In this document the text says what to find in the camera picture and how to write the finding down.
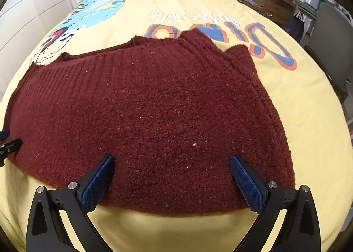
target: gray chair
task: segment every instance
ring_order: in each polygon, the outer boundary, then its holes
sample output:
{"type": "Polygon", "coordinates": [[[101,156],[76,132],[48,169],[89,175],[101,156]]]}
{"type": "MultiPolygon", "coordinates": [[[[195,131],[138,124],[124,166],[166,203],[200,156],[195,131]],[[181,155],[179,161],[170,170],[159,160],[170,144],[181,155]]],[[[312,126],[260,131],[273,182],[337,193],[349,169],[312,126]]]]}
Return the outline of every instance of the gray chair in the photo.
{"type": "Polygon", "coordinates": [[[347,16],[334,6],[321,3],[304,49],[326,73],[343,103],[348,96],[345,83],[353,71],[353,26],[347,16]]]}

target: yellow bedsheet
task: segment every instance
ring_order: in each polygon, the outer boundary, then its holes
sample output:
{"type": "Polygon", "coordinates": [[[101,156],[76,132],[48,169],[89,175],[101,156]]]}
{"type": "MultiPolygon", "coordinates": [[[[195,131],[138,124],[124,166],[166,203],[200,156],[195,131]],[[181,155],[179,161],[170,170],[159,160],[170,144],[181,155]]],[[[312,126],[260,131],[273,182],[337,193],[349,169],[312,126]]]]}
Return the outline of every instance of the yellow bedsheet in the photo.
{"type": "MultiPolygon", "coordinates": [[[[337,236],[353,197],[352,145],[340,103],[324,73],[287,33],[235,0],[83,0],[22,64],[1,102],[0,122],[31,61],[48,64],[61,52],[75,55],[99,50],[125,43],[134,35],[176,38],[193,27],[222,50],[236,44],[249,47],[283,122],[296,188],[307,184],[312,190],[325,251],[337,236]]],[[[25,251],[29,209],[42,183],[9,161],[0,168],[0,183],[0,225],[15,246],[25,251]]],[[[226,252],[239,244],[256,214],[244,209],[162,217],[98,206],[89,216],[114,251],[226,252]]],[[[83,251],[63,217],[75,247],[83,251]]],[[[283,217],[284,211],[263,251],[272,246],[283,217]]]]}

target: navy bag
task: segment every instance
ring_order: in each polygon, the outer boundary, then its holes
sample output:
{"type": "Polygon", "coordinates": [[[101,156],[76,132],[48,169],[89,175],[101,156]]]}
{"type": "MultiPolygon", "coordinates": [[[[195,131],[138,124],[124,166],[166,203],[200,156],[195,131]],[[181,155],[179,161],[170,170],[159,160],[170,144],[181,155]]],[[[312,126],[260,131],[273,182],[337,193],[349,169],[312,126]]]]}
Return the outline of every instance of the navy bag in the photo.
{"type": "Polygon", "coordinates": [[[298,12],[295,15],[290,15],[285,31],[292,36],[298,43],[304,34],[304,22],[301,20],[303,13],[298,12]]]}

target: cartoon illustration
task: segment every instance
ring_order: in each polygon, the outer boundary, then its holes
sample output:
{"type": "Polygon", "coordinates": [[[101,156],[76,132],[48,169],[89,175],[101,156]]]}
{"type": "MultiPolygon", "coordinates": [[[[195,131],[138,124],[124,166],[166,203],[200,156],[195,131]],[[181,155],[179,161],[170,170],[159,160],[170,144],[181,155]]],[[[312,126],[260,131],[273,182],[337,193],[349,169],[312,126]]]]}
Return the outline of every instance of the cartoon illustration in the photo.
{"type": "Polygon", "coordinates": [[[31,61],[39,64],[54,57],[73,35],[84,28],[92,27],[111,18],[126,1],[128,0],[82,0],[68,18],[53,30],[31,61]],[[45,55],[45,51],[49,50],[48,48],[52,45],[54,45],[52,51],[45,55]]]}

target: blue object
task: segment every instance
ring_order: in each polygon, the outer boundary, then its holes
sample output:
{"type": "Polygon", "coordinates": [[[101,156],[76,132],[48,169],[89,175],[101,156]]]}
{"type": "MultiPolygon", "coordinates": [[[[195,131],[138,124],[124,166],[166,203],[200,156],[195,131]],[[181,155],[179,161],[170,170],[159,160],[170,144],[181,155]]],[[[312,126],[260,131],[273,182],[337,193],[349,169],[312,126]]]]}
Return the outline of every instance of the blue object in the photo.
{"type": "Polygon", "coordinates": [[[10,131],[8,129],[5,129],[0,132],[0,140],[4,140],[10,136],[10,131]]]}
{"type": "Polygon", "coordinates": [[[95,210],[100,198],[112,180],[113,174],[114,158],[112,156],[108,156],[103,164],[100,165],[100,168],[95,171],[95,175],[91,178],[91,182],[84,187],[84,191],[81,194],[81,199],[79,200],[84,213],[95,210]]]}
{"type": "Polygon", "coordinates": [[[264,208],[262,192],[236,156],[231,158],[229,169],[250,209],[260,214],[264,208]]]}

